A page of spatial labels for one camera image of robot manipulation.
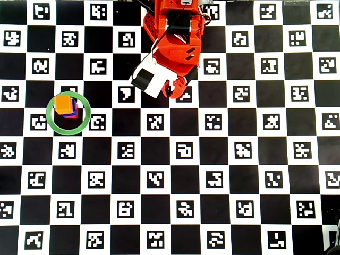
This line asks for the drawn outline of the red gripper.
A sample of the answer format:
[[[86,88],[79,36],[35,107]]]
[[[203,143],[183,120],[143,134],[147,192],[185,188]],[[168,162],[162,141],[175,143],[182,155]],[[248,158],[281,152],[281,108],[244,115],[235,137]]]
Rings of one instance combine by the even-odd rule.
[[[156,33],[153,43],[154,58],[169,72],[162,93],[166,98],[180,98],[188,86],[185,76],[199,67],[202,34],[191,33],[185,37],[179,33]]]

